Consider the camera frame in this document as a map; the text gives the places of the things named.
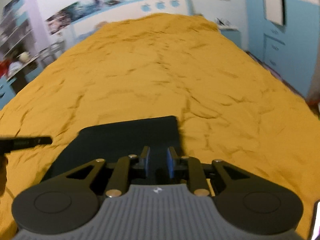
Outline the white shelf unit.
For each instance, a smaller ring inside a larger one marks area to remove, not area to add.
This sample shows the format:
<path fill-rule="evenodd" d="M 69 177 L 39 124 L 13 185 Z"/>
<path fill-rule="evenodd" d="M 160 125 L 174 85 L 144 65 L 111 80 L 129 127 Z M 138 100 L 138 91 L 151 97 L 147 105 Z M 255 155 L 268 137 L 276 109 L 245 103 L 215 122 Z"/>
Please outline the white shelf unit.
<path fill-rule="evenodd" d="M 37 55 L 49 40 L 37 0 L 12 0 L 1 19 L 1 57 L 28 52 Z"/>

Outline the blue wardrobe with mirror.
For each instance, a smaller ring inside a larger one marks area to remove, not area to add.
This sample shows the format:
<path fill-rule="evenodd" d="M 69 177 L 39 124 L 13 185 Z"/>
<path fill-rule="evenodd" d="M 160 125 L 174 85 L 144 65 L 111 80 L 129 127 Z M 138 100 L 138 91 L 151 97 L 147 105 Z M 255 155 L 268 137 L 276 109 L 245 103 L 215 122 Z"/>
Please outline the blue wardrobe with mirror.
<path fill-rule="evenodd" d="M 319 0 L 246 0 L 248 51 L 305 100 L 319 98 Z"/>

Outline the white blue headboard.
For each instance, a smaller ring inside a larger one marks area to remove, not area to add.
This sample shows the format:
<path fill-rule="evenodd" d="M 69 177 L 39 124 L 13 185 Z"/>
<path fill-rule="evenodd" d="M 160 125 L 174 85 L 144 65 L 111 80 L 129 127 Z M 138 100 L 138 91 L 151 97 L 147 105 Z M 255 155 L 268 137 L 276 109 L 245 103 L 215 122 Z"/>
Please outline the white blue headboard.
<path fill-rule="evenodd" d="M 71 24 L 74 42 L 78 43 L 91 35 L 101 22 L 118 22 L 166 13 L 193 15 L 191 0 L 130 0 L 87 15 Z"/>

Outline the blue nightstand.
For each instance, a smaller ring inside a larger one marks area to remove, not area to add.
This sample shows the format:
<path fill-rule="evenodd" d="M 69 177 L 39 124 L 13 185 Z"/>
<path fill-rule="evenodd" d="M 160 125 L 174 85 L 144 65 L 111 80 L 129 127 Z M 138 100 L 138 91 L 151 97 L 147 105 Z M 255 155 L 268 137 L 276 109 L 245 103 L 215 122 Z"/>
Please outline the blue nightstand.
<path fill-rule="evenodd" d="M 225 20 L 223 18 L 216 18 L 215 22 L 217 24 L 219 32 L 241 49 L 241 32 L 238 27 L 232 25 L 228 20 Z"/>

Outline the blue desk with clutter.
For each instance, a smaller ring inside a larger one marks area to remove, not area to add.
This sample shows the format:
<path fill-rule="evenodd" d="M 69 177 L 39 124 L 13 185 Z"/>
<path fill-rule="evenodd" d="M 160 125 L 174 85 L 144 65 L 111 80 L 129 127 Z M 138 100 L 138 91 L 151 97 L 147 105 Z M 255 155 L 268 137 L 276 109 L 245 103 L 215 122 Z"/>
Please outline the blue desk with clutter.
<path fill-rule="evenodd" d="M 38 77 L 58 54 L 65 51 L 63 41 L 55 42 L 32 56 L 28 51 L 14 51 L 1 62 L 1 108 L 9 103 L 27 84 Z"/>

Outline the mustard yellow bedspread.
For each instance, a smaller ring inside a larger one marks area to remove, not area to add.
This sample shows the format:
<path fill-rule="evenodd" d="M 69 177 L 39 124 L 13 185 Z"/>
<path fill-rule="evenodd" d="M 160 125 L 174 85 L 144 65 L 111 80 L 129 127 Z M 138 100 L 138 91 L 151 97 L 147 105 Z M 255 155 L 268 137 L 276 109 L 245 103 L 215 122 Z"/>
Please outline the mustard yellow bedspread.
<path fill-rule="evenodd" d="M 8 156 L 1 239 L 14 237 L 13 198 L 40 182 L 85 127 L 173 115 L 186 154 L 223 159 L 294 191 L 308 235 L 319 199 L 319 120 L 201 16 L 153 14 L 104 25 L 63 53 L 2 110 L 4 135 L 51 135 Z"/>

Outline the black pants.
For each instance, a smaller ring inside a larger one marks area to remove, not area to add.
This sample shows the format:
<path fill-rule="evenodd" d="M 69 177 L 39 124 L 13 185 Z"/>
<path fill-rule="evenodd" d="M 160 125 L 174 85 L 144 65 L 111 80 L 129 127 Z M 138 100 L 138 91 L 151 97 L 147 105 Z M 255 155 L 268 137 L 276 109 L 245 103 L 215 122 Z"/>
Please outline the black pants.
<path fill-rule="evenodd" d="M 136 179 L 135 184 L 167 184 L 169 180 L 167 149 L 172 146 L 177 155 L 184 154 L 175 116 L 140 119 L 91 126 L 82 129 L 59 154 L 44 175 L 48 180 L 94 159 L 115 163 L 130 154 L 140 155 L 150 148 L 149 175 Z"/>

